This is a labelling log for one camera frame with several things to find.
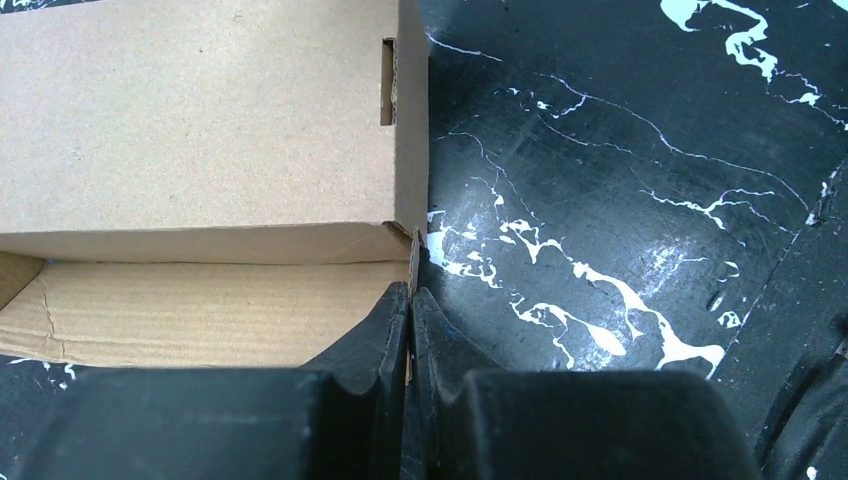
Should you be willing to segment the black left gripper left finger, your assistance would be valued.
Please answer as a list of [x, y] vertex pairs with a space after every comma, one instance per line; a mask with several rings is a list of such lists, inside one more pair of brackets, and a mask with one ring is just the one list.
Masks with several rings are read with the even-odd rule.
[[297, 368], [97, 369], [52, 407], [17, 479], [395, 479], [408, 287]]

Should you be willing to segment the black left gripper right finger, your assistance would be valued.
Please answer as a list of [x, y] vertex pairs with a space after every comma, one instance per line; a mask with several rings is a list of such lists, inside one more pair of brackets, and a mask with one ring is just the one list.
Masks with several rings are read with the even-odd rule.
[[427, 289], [411, 303], [430, 479], [755, 479], [725, 402], [680, 371], [511, 371]]

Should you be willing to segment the brown cardboard box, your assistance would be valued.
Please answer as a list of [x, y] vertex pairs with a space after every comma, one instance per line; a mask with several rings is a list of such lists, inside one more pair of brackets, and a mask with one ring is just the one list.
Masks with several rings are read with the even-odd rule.
[[414, 1], [94, 1], [1, 18], [1, 351], [295, 366], [413, 276]]

